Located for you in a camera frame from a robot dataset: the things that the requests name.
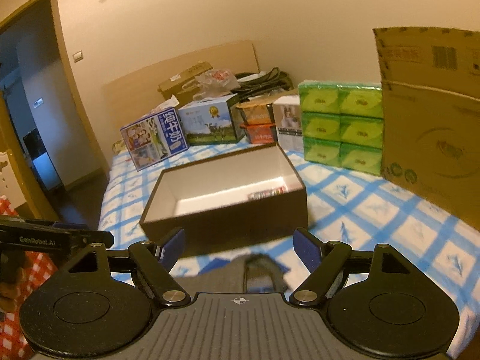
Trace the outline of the green tissue pack bundle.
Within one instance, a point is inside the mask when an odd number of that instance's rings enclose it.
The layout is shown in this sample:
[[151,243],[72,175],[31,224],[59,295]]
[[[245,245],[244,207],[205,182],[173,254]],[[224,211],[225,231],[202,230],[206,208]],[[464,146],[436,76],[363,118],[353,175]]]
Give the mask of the green tissue pack bundle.
[[380,85],[305,80],[298,84],[304,159],[378,176],[383,160]]

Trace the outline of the wooden headboard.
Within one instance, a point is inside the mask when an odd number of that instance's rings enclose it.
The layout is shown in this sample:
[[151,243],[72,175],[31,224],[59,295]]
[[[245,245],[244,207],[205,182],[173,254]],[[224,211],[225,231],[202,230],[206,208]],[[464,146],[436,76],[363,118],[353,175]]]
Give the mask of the wooden headboard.
[[112,154],[112,144],[120,139],[121,127],[139,119],[164,100],[159,91],[161,83],[200,62],[234,73],[259,70],[253,43],[236,41],[166,59],[113,80],[103,86],[105,114],[109,117],[103,124],[106,155]]

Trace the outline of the red checkered cloth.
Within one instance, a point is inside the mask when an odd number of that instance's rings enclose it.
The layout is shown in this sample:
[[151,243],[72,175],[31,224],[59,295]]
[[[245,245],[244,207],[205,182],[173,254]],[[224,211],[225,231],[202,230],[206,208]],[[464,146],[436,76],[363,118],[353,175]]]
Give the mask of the red checkered cloth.
[[1,358],[30,359],[32,349],[20,329],[20,306],[57,267],[46,253],[1,252]]

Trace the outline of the large brown cardboard box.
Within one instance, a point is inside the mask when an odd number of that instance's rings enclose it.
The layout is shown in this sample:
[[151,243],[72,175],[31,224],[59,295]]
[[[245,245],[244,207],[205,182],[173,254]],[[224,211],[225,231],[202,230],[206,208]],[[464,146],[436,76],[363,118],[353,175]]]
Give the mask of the large brown cardboard box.
[[373,31],[382,83],[382,172],[479,228],[479,32]]

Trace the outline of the wall light switch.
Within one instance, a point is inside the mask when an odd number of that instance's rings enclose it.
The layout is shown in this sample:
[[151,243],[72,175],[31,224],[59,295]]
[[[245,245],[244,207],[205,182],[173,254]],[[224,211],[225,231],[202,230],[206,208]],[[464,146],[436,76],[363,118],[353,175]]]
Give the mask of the wall light switch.
[[78,63],[80,62],[81,60],[83,60],[84,56],[83,56],[83,52],[82,51],[78,51],[76,52],[74,55],[72,55],[73,57],[73,61],[75,63]]

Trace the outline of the grey knit sock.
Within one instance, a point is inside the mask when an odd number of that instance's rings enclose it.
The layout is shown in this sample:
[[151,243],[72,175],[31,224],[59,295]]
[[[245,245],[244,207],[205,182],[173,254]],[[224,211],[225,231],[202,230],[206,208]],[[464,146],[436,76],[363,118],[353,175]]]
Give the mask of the grey knit sock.
[[191,297],[196,293],[284,293],[288,269],[266,254],[244,254],[231,261],[216,258],[198,275],[175,280]]

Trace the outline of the upper instant noodle bowl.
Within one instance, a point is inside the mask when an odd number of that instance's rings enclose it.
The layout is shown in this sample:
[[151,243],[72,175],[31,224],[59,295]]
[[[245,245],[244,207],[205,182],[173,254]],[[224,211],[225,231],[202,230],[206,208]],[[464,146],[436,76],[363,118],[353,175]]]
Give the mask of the upper instant noodle bowl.
[[267,125],[274,122],[272,104],[273,100],[256,99],[240,102],[236,108],[247,125]]

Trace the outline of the dark brown open box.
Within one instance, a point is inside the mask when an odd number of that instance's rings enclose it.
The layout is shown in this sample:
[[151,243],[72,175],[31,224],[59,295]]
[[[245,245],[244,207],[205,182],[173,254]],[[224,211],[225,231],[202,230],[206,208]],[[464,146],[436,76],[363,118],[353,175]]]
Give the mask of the dark brown open box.
[[[247,200],[281,185],[284,194]],[[163,170],[139,224],[154,243],[183,228],[188,256],[257,245],[308,227],[307,190],[279,145],[253,146]]]

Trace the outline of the flat brown cardboard box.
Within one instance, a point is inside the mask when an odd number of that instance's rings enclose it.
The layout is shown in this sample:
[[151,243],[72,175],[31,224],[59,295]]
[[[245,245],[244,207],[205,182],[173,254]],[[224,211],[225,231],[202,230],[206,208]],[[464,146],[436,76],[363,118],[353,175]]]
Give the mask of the flat brown cardboard box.
[[160,83],[158,92],[161,93],[165,100],[168,100],[171,96],[181,91],[184,85],[195,80],[195,77],[211,69],[212,65],[208,62],[196,63],[183,72],[177,73]]

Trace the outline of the clear plastic bag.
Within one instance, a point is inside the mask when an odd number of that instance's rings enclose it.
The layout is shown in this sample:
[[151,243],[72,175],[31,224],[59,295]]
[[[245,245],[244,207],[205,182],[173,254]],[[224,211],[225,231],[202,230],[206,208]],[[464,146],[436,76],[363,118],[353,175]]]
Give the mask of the clear plastic bag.
[[210,69],[195,77],[199,92],[193,100],[200,101],[205,98],[218,98],[239,89],[240,84],[230,69]]

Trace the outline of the blue cartoon milk carton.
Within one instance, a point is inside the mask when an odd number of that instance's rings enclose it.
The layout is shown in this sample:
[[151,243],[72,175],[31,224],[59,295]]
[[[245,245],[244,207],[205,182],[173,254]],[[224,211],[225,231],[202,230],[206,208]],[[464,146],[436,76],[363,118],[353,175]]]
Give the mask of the blue cartoon milk carton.
[[189,149],[180,118],[173,107],[122,127],[120,134],[137,171]]

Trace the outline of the white humidifier product box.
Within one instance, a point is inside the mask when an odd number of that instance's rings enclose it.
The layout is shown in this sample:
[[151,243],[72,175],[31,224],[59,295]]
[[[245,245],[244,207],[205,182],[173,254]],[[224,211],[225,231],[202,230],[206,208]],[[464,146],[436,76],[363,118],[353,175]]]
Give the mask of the white humidifier product box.
[[298,94],[279,97],[272,104],[272,112],[280,147],[283,150],[302,153],[304,143]]

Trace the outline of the blue checkered bed sheet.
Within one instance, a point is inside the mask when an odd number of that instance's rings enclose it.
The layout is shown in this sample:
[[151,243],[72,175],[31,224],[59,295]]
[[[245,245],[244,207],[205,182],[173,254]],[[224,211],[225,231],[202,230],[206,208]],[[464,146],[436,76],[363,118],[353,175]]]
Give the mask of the blue checkered bed sheet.
[[[197,145],[137,171],[127,152],[113,158],[99,229],[113,234],[115,248],[144,239],[139,220],[162,170],[247,148]],[[454,359],[479,357],[479,232],[436,205],[382,178],[306,162],[289,152],[307,189],[312,232],[355,250],[393,245],[445,291],[460,312],[448,351]]]

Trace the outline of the cow picture milk box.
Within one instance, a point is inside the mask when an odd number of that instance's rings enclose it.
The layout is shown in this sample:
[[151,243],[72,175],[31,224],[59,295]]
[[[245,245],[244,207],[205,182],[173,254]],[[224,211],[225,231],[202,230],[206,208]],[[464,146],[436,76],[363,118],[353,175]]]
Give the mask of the cow picture milk box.
[[192,101],[178,110],[186,140],[191,146],[239,142],[244,132],[237,105],[240,97],[228,94]]

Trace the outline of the lower red noodle bowl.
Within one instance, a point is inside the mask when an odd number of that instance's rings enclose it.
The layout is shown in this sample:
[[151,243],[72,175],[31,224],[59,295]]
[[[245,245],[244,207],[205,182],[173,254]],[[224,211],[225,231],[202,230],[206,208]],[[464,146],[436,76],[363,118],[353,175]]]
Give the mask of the lower red noodle bowl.
[[275,124],[240,124],[250,144],[269,144],[277,140]]

